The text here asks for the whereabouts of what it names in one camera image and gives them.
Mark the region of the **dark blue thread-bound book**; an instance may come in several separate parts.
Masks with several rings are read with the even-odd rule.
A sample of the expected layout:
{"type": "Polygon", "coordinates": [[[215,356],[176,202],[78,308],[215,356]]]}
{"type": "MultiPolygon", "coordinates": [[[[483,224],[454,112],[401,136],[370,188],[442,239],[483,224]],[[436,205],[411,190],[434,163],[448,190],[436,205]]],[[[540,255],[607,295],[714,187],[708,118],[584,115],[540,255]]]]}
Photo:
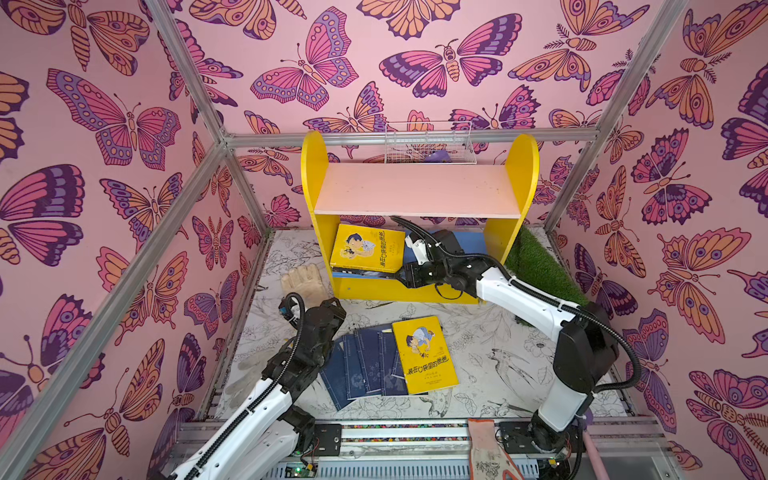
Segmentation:
{"type": "Polygon", "coordinates": [[[343,410],[351,401],[347,398],[346,373],[343,355],[332,353],[320,372],[331,401],[337,411],[343,410]]]}

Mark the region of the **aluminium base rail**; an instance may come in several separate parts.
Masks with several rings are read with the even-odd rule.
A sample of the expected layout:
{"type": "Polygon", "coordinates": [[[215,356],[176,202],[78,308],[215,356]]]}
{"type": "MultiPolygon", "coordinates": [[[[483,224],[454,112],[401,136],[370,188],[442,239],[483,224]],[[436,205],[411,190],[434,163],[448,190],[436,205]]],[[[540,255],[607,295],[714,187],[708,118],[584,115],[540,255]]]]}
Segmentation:
{"type": "MultiPolygon", "coordinates": [[[[524,419],[497,419],[497,442],[525,479],[683,479],[657,423],[599,418],[559,453],[537,451],[524,419]]],[[[284,458],[263,478],[285,479],[287,463],[316,463],[311,479],[467,479],[467,420],[317,421],[317,444],[284,458]]]]}

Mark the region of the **beige work glove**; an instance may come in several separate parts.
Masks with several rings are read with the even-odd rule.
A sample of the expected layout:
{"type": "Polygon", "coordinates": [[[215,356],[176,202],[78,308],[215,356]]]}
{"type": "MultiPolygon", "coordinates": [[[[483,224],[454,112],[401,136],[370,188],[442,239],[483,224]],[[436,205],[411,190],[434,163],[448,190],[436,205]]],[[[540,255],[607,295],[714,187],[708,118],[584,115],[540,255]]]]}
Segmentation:
{"type": "Polygon", "coordinates": [[[320,306],[331,297],[316,264],[292,268],[281,277],[280,283],[284,295],[298,294],[307,309],[320,306]]]}

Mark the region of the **grey knitted glove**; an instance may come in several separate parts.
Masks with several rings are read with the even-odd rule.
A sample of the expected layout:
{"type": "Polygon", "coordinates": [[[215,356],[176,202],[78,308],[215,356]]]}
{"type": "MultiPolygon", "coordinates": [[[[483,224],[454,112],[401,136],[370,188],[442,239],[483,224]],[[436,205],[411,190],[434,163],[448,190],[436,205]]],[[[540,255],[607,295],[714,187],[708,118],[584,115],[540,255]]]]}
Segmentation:
{"type": "Polygon", "coordinates": [[[224,389],[222,406],[225,408],[225,413],[231,414],[247,399],[261,379],[262,371],[273,355],[273,352],[264,350],[250,355],[237,364],[234,377],[230,378],[224,389]]]}

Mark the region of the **patterned red white glove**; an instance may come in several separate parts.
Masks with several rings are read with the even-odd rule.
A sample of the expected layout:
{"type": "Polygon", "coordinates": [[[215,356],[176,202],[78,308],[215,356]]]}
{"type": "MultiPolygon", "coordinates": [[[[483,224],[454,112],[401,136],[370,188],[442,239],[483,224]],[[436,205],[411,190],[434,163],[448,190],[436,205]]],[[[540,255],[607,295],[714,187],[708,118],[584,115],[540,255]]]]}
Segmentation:
{"type": "Polygon", "coordinates": [[[524,477],[507,452],[497,442],[495,424],[490,419],[469,419],[470,479],[523,480],[524,477]]]}

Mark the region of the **green artificial grass mat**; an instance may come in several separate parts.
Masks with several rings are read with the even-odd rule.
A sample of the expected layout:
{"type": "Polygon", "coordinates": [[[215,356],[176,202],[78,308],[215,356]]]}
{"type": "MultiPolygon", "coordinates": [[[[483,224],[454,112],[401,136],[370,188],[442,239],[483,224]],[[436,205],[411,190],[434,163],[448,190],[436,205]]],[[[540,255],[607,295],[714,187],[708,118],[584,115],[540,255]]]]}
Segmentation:
{"type": "Polygon", "coordinates": [[[554,255],[546,233],[523,226],[507,255],[505,267],[518,279],[558,298],[585,306],[588,299],[554,255]]]}

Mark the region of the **yellow cartoon book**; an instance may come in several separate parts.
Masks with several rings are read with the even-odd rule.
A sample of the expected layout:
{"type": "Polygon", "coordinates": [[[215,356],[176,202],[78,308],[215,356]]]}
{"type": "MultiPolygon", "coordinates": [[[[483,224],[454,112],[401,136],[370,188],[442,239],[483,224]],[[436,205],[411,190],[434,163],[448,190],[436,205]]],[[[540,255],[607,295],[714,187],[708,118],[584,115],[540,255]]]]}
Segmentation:
{"type": "Polygon", "coordinates": [[[437,316],[392,324],[409,395],[421,395],[459,384],[455,366],[437,316]]]}
{"type": "Polygon", "coordinates": [[[403,266],[405,233],[340,224],[331,252],[333,268],[395,273],[403,266]]]}

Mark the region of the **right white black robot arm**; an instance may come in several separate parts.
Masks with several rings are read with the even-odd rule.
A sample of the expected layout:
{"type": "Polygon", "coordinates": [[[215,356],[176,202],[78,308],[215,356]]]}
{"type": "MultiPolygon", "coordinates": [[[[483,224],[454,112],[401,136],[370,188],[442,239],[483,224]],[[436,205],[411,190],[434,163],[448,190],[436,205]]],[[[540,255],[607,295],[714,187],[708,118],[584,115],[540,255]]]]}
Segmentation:
{"type": "Polygon", "coordinates": [[[538,451],[562,449],[595,394],[634,387],[641,380],[636,351],[608,324],[600,305],[581,306],[540,290],[496,258],[465,252],[449,231],[432,234],[402,217],[393,220],[405,228],[406,245],[415,256],[395,275],[405,287],[448,285],[511,312],[554,342],[555,380],[528,425],[538,451]]]}

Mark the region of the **yellow pink blue bookshelf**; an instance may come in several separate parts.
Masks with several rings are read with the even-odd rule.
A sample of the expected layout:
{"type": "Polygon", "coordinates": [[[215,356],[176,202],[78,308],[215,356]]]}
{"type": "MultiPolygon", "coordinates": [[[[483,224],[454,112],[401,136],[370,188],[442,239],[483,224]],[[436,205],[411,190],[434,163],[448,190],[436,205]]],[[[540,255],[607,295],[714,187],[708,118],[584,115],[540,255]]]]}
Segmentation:
{"type": "MultiPolygon", "coordinates": [[[[331,163],[323,137],[306,135],[301,156],[304,197],[323,260],[330,261],[344,216],[483,218],[485,254],[503,264],[532,204],[540,156],[535,139],[519,135],[503,165],[331,163]]],[[[341,299],[424,303],[480,300],[440,297],[433,287],[406,288],[396,279],[329,277],[341,299]]]]}

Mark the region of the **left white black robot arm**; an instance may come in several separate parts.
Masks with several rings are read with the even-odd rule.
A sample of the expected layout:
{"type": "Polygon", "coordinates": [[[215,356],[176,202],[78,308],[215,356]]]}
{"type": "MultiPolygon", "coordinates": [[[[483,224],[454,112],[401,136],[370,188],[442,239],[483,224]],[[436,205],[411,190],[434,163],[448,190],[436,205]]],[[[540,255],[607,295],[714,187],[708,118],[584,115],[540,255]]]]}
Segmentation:
{"type": "Polygon", "coordinates": [[[328,363],[346,311],[336,298],[307,307],[296,292],[281,300],[280,311],[295,336],[267,362],[235,413],[169,479],[261,479],[317,444],[316,419],[296,401],[328,363]]]}

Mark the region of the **green circuit board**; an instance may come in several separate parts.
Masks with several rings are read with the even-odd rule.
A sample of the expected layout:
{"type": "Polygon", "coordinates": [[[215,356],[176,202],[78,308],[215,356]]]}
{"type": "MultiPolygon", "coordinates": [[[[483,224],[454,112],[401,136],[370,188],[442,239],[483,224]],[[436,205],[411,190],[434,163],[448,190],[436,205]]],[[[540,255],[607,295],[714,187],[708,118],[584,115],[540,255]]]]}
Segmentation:
{"type": "Polygon", "coordinates": [[[317,475],[316,463],[287,463],[284,470],[285,479],[315,478],[317,475]]]}

